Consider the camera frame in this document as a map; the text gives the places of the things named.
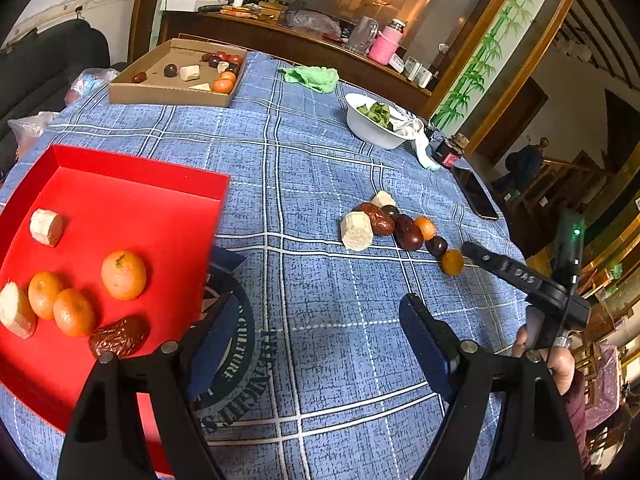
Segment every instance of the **white food chunk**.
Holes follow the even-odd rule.
[[[211,87],[209,86],[209,83],[202,83],[199,85],[193,85],[190,86],[189,88],[193,88],[194,90],[207,90],[207,91],[211,91]]]
[[[55,211],[36,209],[31,215],[29,231],[37,242],[55,247],[62,236],[64,221]]]
[[[373,243],[371,220],[363,211],[352,211],[340,222],[342,243],[351,251],[363,251]]]
[[[7,283],[0,292],[0,321],[23,339],[33,335],[36,330],[36,315],[27,295],[15,282]]]
[[[386,191],[379,191],[375,197],[371,199],[371,203],[373,205],[377,205],[379,208],[382,208],[383,205],[392,205],[396,206],[396,201],[391,198],[391,195]]]
[[[180,79],[183,81],[193,81],[200,77],[199,65],[189,65],[180,67]]]

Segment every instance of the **maroon sleeve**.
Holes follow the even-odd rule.
[[[571,383],[567,393],[562,396],[562,400],[569,415],[571,426],[574,428],[582,468],[586,469],[591,462],[589,451],[587,450],[587,427],[584,415],[584,376],[582,372],[575,371],[574,381]]]

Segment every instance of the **smartphone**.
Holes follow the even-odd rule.
[[[498,213],[495,212],[491,200],[480,186],[478,179],[473,171],[463,170],[462,168],[453,167],[450,169],[453,178],[460,186],[466,201],[471,207],[471,211],[485,220],[497,220]]]

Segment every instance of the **white bowl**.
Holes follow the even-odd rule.
[[[392,150],[397,148],[406,140],[415,139],[415,131],[404,133],[403,131],[390,132],[379,124],[369,119],[365,114],[359,112],[358,106],[367,105],[371,108],[372,104],[377,101],[362,94],[347,94],[344,96],[347,101],[347,124],[356,137],[370,142],[371,144],[382,148],[383,150]],[[398,110],[389,107],[389,114],[398,120],[408,121],[409,117],[402,115]]]

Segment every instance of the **hand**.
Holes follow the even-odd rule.
[[[525,351],[527,343],[527,326],[523,325],[518,329],[516,334],[516,342],[511,349],[513,357],[520,357]],[[560,395],[564,395],[571,387],[574,380],[575,360],[574,356],[568,348],[554,346],[549,357],[548,349],[540,349],[540,355],[546,361],[546,366],[553,370],[554,382],[558,387]]]

